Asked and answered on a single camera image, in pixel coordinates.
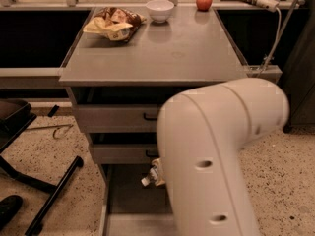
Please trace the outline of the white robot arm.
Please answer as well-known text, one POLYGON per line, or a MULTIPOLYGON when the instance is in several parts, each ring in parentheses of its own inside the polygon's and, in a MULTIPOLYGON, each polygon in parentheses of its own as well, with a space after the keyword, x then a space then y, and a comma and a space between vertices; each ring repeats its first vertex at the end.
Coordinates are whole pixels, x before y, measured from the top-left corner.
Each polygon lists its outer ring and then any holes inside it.
POLYGON ((288 115, 284 92, 259 78, 186 90, 163 105, 157 148, 179 236, 260 236, 237 153, 288 115))

